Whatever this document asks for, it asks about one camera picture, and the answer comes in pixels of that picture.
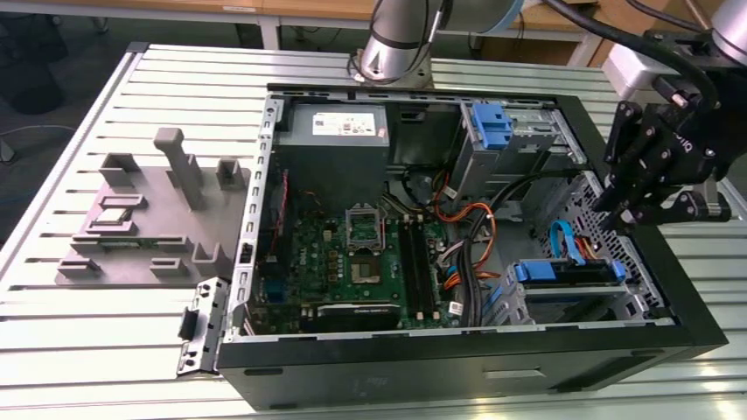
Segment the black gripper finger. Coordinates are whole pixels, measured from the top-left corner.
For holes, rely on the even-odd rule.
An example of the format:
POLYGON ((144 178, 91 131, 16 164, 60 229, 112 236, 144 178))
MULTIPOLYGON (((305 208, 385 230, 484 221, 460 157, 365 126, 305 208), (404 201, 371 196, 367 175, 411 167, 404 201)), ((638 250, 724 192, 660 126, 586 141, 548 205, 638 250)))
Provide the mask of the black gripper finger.
POLYGON ((603 156, 610 173, 594 204, 598 212, 659 212, 658 111, 655 103, 619 103, 603 156))
POLYGON ((730 205, 719 192, 708 200, 704 192, 682 189, 711 178, 715 165, 710 157, 683 152, 651 152, 643 157, 608 152, 606 163, 611 166, 606 186, 608 230, 730 219, 730 205))

